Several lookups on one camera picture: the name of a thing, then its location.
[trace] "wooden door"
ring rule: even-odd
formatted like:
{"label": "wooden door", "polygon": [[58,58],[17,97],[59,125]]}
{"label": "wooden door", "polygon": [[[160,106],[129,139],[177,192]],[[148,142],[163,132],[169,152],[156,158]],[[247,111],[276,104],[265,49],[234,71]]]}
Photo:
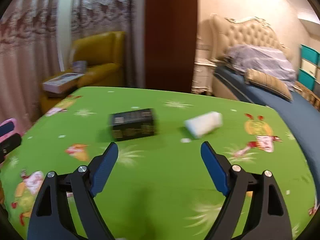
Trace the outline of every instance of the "wooden door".
{"label": "wooden door", "polygon": [[147,89],[191,92],[197,0],[145,1]]}

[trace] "curtain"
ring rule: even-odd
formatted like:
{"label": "curtain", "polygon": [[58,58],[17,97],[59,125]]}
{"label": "curtain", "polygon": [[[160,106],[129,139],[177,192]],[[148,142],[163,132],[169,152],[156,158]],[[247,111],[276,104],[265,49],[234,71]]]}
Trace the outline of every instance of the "curtain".
{"label": "curtain", "polygon": [[136,86],[134,63],[135,0],[74,0],[72,40],[108,31],[125,31],[125,76],[129,87]]}
{"label": "curtain", "polygon": [[0,122],[27,130],[40,117],[43,79],[57,73],[58,0],[13,0],[0,20]]}

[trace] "black clip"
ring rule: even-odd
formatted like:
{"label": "black clip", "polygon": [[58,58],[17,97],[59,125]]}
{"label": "black clip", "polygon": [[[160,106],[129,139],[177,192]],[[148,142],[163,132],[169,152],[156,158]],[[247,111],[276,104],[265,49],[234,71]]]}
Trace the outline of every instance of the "black clip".
{"label": "black clip", "polygon": [[50,171],[36,198],[28,229],[28,240],[85,240],[76,233],[67,192],[73,192],[76,207],[89,240],[114,240],[93,200],[101,192],[116,163],[118,147],[110,143],[103,155],[73,173]]}
{"label": "black clip", "polygon": [[230,240],[236,229],[247,191],[253,191],[247,222],[234,240],[292,240],[287,207],[271,171],[246,172],[218,155],[208,142],[201,156],[217,188],[225,196],[222,209],[205,240]]}

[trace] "pillow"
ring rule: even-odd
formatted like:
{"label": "pillow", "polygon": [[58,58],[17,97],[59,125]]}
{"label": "pillow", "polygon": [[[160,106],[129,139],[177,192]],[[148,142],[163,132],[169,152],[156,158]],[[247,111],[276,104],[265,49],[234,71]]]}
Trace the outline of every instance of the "pillow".
{"label": "pillow", "polygon": [[264,88],[288,101],[292,100],[291,93],[285,83],[276,77],[265,74],[259,70],[248,68],[244,75],[244,81],[247,84],[251,83],[257,87]]}
{"label": "pillow", "polygon": [[280,79],[289,90],[294,91],[297,74],[281,50],[238,44],[229,48],[228,56],[232,68],[240,75],[244,75],[248,68],[256,69]]}

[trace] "blue mattress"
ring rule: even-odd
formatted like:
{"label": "blue mattress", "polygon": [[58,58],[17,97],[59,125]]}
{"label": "blue mattress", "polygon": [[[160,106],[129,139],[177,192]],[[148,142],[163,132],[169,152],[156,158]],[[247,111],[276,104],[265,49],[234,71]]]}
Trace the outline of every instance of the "blue mattress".
{"label": "blue mattress", "polygon": [[288,102],[264,89],[245,84],[242,76],[225,67],[218,67],[214,75],[240,101],[270,106],[278,112],[299,143],[320,196],[320,113],[297,92],[291,92],[293,100]]}

